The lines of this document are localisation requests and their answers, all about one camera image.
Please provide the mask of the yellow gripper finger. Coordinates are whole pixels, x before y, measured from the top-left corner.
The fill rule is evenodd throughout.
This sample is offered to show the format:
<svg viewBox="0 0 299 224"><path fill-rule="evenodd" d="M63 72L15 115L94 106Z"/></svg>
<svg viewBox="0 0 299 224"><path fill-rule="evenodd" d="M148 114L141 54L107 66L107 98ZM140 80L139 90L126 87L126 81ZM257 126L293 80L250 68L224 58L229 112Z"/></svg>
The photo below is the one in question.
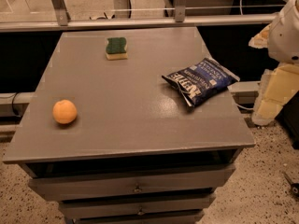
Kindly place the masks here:
<svg viewBox="0 0 299 224"><path fill-rule="evenodd" d="M250 39L249 46L255 49L267 49L269 30L270 25L266 25L257 35Z"/></svg>
<svg viewBox="0 0 299 224"><path fill-rule="evenodd" d="M262 75L251 120L259 126L271 123L291 98L299 92L299 65L280 63Z"/></svg>

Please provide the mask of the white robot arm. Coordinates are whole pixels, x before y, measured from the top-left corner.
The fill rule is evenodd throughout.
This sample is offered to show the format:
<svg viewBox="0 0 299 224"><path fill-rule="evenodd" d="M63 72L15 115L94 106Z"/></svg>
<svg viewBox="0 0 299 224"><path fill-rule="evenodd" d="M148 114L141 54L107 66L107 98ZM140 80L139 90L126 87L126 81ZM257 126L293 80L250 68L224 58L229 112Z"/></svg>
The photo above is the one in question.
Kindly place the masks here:
<svg viewBox="0 0 299 224"><path fill-rule="evenodd" d="M299 92L299 0L289 0L249 46L267 48L269 57L278 61L277 68L263 72L251 116L254 124L266 126Z"/></svg>

